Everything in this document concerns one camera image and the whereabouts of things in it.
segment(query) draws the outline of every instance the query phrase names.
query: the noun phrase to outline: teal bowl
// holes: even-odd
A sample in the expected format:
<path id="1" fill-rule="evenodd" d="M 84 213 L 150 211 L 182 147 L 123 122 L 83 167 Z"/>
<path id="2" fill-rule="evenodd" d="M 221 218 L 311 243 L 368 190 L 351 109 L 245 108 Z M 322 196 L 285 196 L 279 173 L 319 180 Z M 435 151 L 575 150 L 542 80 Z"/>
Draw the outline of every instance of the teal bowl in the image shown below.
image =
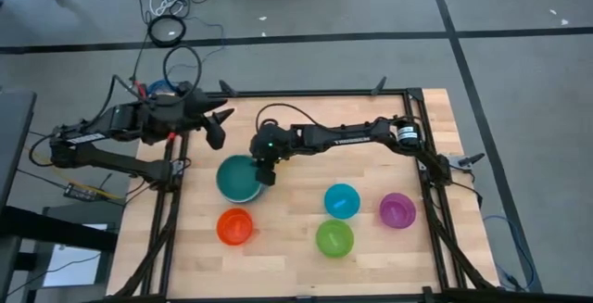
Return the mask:
<path id="1" fill-rule="evenodd" d="M 216 172 L 216 185 L 222 195 L 233 203 L 252 201 L 263 191 L 256 180 L 254 160 L 245 155 L 226 158 Z"/>

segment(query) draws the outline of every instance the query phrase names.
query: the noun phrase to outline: black floor stripe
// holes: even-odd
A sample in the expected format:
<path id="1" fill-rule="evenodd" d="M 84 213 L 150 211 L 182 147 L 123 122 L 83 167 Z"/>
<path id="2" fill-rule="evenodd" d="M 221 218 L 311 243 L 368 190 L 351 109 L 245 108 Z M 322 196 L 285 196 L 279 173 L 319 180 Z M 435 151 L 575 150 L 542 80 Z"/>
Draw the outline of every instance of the black floor stripe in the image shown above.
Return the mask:
<path id="1" fill-rule="evenodd" d="M 566 29 L 525 29 L 525 30 L 493 30 L 493 31 L 460 31 L 457 37 L 464 38 L 512 38 L 530 36 L 555 36 L 573 34 L 593 34 L 593 27 Z M 298 44 L 298 43 L 326 43 L 369 40 L 411 40 L 411 39 L 448 39 L 447 32 L 363 32 L 338 34 L 311 35 L 281 35 L 270 37 L 230 38 L 226 45 L 248 44 Z M 182 44 L 192 47 L 209 47 L 221 45 L 221 39 L 184 40 Z M 34 46 L 6 46 L 0 47 L 0 54 L 20 55 L 39 53 L 68 53 L 68 52 L 100 52 L 140 49 L 142 42 L 106 43 L 106 44 L 56 44 Z M 152 43 L 146 48 L 157 48 Z"/>
<path id="2" fill-rule="evenodd" d="M 436 4 L 441 14 L 441 18 L 443 19 L 443 23 L 445 24 L 445 29 L 447 30 L 449 36 L 449 41 L 451 43 L 451 48 L 453 49 L 453 54 L 455 56 L 455 60 L 457 61 L 457 65 L 460 69 L 463 85 L 465 86 L 465 91 L 469 96 L 470 104 L 473 110 L 473 115 L 478 125 L 478 130 L 480 131 L 482 142 L 484 143 L 484 147 L 486 149 L 486 154 L 488 156 L 488 159 L 490 160 L 492 171 L 494 172 L 494 179 L 497 184 L 498 193 L 500 194 L 502 207 L 504 208 L 507 218 L 510 221 L 512 221 L 517 228 L 517 234 L 519 236 L 513 237 L 513 241 L 517 249 L 517 255 L 519 256 L 519 260 L 521 261 L 521 266 L 523 267 L 523 272 L 525 274 L 525 277 L 529 278 L 531 276 L 532 269 L 529 267 L 527 261 L 521 258 L 522 254 L 520 252 L 519 246 L 524 247 L 525 255 L 530 259 L 532 265 L 534 265 L 534 281 L 530 287 L 530 291 L 542 293 L 543 288 L 541 282 L 539 281 L 539 276 L 537 274 L 536 266 L 533 262 L 531 250 L 529 248 L 529 245 L 527 244 L 527 240 L 525 239 L 524 229 L 521 225 L 521 220 L 519 219 L 517 207 L 515 206 L 514 200 L 512 198 L 511 188 L 509 187 L 509 182 L 507 181 L 507 175 L 504 172 L 502 160 L 500 159 L 496 143 L 494 142 L 494 137 L 492 136 L 492 132 L 490 131 L 490 126 L 488 124 L 488 120 L 486 119 L 486 114 L 484 113 L 484 108 L 482 107 L 480 96 L 478 95 L 478 92 L 475 88 L 475 83 L 473 82 L 470 67 L 467 64 L 467 60 L 465 59 L 465 55 L 463 54 L 463 50 L 461 48 L 460 40 L 457 36 L 457 33 L 455 32 L 455 27 L 453 26 L 453 21 L 451 20 L 451 16 L 448 13 L 447 3 L 445 2 L 445 0 L 436 0 Z"/>
<path id="3" fill-rule="evenodd" d="M 409 40 L 409 39 L 447 39 L 446 32 L 368 32 L 368 33 L 339 33 L 312 35 L 285 35 L 269 37 L 248 37 L 225 39 L 225 45 L 247 44 L 297 44 L 297 43 L 325 43 L 345 41 L 369 40 Z M 183 40 L 181 44 L 192 47 L 208 47 L 221 45 L 221 39 Z M 0 47 L 0 54 L 35 54 L 35 53 L 64 53 L 64 52 L 95 52 L 127 49 L 140 49 L 142 42 L 111 43 L 111 44 L 61 44 L 38 45 L 25 47 Z M 156 48 L 147 43 L 146 48 Z"/>

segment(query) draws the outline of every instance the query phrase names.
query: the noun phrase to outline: purple bowl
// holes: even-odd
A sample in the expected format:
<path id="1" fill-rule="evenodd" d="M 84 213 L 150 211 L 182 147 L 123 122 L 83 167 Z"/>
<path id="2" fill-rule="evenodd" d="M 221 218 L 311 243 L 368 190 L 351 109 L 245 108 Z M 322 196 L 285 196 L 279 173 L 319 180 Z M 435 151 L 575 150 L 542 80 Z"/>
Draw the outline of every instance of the purple bowl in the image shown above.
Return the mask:
<path id="1" fill-rule="evenodd" d="M 396 229 L 411 226 L 416 220 L 416 208 L 410 198 L 400 193 L 386 195 L 379 207 L 381 221 Z"/>

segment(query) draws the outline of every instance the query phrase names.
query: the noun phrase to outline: black metal frame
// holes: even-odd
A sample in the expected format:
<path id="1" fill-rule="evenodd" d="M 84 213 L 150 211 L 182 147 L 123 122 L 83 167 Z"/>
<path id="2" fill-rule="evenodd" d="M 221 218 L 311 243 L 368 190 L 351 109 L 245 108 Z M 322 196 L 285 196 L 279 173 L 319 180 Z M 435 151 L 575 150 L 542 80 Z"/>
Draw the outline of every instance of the black metal frame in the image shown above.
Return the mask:
<path id="1" fill-rule="evenodd" d="M 236 98 L 255 98 L 255 97 L 299 97 L 299 96 L 361 96 L 361 95 L 370 95 L 371 91 L 369 90 L 319 90 L 319 91 L 269 91 L 269 92 L 243 92 L 237 94 Z M 423 91 L 420 88 L 409 88 L 409 89 L 384 89 L 381 91 L 379 95 L 401 95 L 403 99 L 404 109 L 406 115 L 420 115 L 420 118 L 423 122 L 423 130 L 424 134 L 426 135 L 426 144 L 429 149 L 435 149 L 435 141 L 432 135 L 432 129 L 430 126 L 430 122 L 427 116 L 426 105 L 423 100 Z M 229 97 L 228 94 L 220 92 L 220 93 L 208 93 L 209 97 Z M 419 112 L 413 112 L 412 109 L 412 100 L 417 104 Z M 188 146 L 188 137 L 187 135 L 183 136 L 183 141 L 180 149 L 180 158 L 184 158 L 187 155 L 187 146 Z M 168 141 L 165 150 L 165 159 L 170 160 L 172 154 L 173 142 Z M 431 185 L 427 180 L 423 178 L 423 175 L 419 169 L 419 179 L 423 191 L 423 198 L 425 200 L 432 200 L 431 196 Z M 150 233 L 150 241 L 149 246 L 154 244 L 154 240 L 158 234 L 162 213 L 164 209 L 164 198 L 167 191 L 158 191 L 157 203 L 155 205 L 155 214 L 153 217 L 152 228 Z M 445 193 L 445 189 L 440 187 L 437 188 L 437 195 L 439 197 L 440 205 L 441 205 L 441 214 L 444 219 L 445 229 L 453 240 L 454 243 L 457 243 L 455 238 L 455 232 L 452 225 L 451 213 L 448 207 L 448 199 Z M 179 205 L 179 199 L 181 198 L 181 192 L 173 194 L 173 198 L 176 200 L 172 200 L 172 205 Z M 435 211 L 432 206 L 432 201 L 430 204 L 424 203 L 426 207 L 430 207 L 432 211 Z M 438 282 L 441 287 L 441 290 L 450 288 L 447 277 L 447 269 L 445 266 L 445 260 L 443 257 L 443 250 L 440 244 L 440 238 L 435 230 L 430 229 L 430 236 L 431 236 L 431 244 L 433 249 L 433 254 L 435 256 L 435 266 L 438 276 Z M 165 258 L 163 259 L 162 269 L 161 269 L 161 276 L 160 276 L 160 283 L 158 286 L 158 294 L 162 296 L 167 295 L 167 289 L 169 285 L 169 275 L 170 275 L 170 268 L 171 268 L 171 261 L 172 261 L 172 251 L 174 247 L 174 236 L 170 238 L 167 242 L 165 247 Z M 455 272 L 455 277 L 457 280 L 457 284 L 459 288 L 466 288 L 465 277 L 463 275 L 463 271 L 461 270 L 460 265 L 458 262 L 453 259 L 453 267 Z M 145 277 L 142 283 L 141 295 L 147 295 L 150 293 L 150 287 L 152 284 L 152 269 Z M 345 302 L 345 301 L 366 301 L 366 302 L 409 302 L 409 301 L 424 301 L 425 294 L 394 294 L 394 295 L 372 295 L 372 296 L 348 296 L 348 297 L 246 297 L 246 298 L 195 298 L 195 299 L 168 299 L 168 302 L 179 302 L 179 303 L 189 303 L 189 302 L 287 302 L 287 301 L 323 301 L 323 302 Z"/>

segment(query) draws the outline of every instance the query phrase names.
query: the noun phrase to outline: green bowl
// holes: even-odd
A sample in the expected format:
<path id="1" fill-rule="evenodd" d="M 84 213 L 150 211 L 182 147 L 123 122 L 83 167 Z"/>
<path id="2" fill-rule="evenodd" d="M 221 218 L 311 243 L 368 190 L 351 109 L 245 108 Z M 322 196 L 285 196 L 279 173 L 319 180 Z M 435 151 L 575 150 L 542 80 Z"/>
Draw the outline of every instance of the green bowl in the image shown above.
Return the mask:
<path id="1" fill-rule="evenodd" d="M 342 221 L 329 220 L 317 229 L 315 241 L 319 250 L 329 258 L 342 258 L 354 246 L 352 229 Z"/>
<path id="2" fill-rule="evenodd" d="M 222 195 L 233 203 L 245 203 L 256 198 L 262 184 L 256 181 L 254 160 L 249 156 L 236 155 L 226 158 L 216 172 L 216 185 Z"/>

